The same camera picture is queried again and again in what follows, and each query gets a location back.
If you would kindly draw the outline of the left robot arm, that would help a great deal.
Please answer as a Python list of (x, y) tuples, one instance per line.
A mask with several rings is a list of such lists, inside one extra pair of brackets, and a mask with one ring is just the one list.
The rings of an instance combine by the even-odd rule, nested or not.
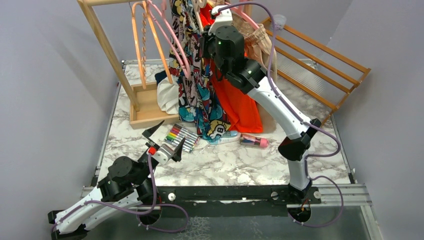
[(189, 216), (181, 206), (163, 203), (156, 186), (156, 166), (170, 160), (181, 161), (186, 142), (183, 138), (174, 148), (158, 145), (150, 137), (160, 126), (159, 123), (142, 133), (147, 148), (137, 160), (118, 157), (108, 167), (106, 177), (85, 197), (68, 209), (53, 210), (48, 214), (51, 239), (81, 240), (99, 223), (119, 212), (136, 215), (147, 229), (151, 228), (151, 223), (143, 218), (160, 215), (164, 207), (177, 208)]

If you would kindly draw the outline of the cream hanger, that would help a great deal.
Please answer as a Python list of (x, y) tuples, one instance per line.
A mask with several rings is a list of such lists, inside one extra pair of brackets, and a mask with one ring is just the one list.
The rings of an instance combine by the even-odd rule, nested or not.
[(197, 22), (201, 25), (202, 20), (200, 17), (200, 9), (205, 8), (208, 1), (207, 0), (188, 0), (188, 6), (191, 8), (191, 11), (194, 13), (194, 16)]

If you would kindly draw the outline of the comic print shorts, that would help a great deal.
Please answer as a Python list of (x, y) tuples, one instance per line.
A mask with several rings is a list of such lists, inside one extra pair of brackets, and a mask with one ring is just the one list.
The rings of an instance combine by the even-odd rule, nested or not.
[(169, 6), (176, 39), (171, 41), (175, 50), (169, 52), (168, 66), (177, 78), (179, 118), (193, 123), (198, 136), (215, 142), (231, 123), (212, 85), (214, 67), (201, 57), (201, 28), (214, 22), (210, 16), (212, 7), (206, 4), (195, 11), (192, 0), (171, 0)]

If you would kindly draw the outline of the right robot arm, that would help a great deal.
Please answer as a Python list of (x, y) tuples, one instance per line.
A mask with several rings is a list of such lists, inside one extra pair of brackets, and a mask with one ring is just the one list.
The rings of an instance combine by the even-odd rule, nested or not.
[(295, 113), (297, 109), (289, 103), (267, 70), (256, 60), (245, 56), (242, 49), (244, 36), (232, 25), (220, 26), (216, 30), (206, 26), (199, 39), (201, 56), (213, 61), (215, 70), (244, 95), (249, 96), (263, 107), (282, 127), (286, 137), (278, 147), (278, 152), (287, 160), (289, 168), (289, 199), (300, 204), (309, 198), (312, 180), (306, 174), (306, 155), (311, 140), (321, 122), (309, 119), (305, 124)]

